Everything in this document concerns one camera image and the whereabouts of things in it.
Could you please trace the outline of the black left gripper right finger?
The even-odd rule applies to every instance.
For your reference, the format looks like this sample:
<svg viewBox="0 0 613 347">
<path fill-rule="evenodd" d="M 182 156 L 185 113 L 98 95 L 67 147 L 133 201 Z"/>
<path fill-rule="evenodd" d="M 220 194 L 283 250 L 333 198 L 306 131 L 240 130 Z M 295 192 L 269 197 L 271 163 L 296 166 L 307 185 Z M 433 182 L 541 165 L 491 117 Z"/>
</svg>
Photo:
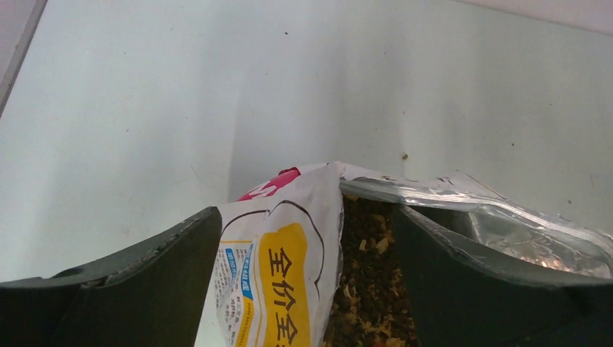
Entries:
<svg viewBox="0 0 613 347">
<path fill-rule="evenodd" d="M 503 254 L 406 207 L 393 233 L 422 346 L 610 346 L 612 281 Z"/>
</svg>

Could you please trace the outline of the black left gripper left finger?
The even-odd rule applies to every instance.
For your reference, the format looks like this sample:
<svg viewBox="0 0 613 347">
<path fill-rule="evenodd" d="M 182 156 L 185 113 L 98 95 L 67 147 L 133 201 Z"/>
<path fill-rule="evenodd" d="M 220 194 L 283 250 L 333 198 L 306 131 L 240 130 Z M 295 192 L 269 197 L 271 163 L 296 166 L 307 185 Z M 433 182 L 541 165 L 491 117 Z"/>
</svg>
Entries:
<svg viewBox="0 0 613 347">
<path fill-rule="evenodd" d="M 222 230 L 208 207 L 50 278 L 1 284 L 3 346 L 193 346 Z"/>
</svg>

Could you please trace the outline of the printed cat food bag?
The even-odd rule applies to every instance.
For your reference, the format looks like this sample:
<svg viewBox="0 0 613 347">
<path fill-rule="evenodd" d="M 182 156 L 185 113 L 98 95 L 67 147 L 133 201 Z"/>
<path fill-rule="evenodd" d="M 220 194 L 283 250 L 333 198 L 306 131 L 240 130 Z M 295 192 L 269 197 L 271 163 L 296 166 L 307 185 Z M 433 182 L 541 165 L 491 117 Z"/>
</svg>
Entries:
<svg viewBox="0 0 613 347">
<path fill-rule="evenodd" d="M 221 205 L 213 268 L 227 346 L 322 346 L 343 266 L 343 198 L 406 206 L 493 250 L 542 267 L 610 279 L 612 237 L 514 203 L 456 171 L 430 181 L 347 163 L 281 171 Z"/>
</svg>

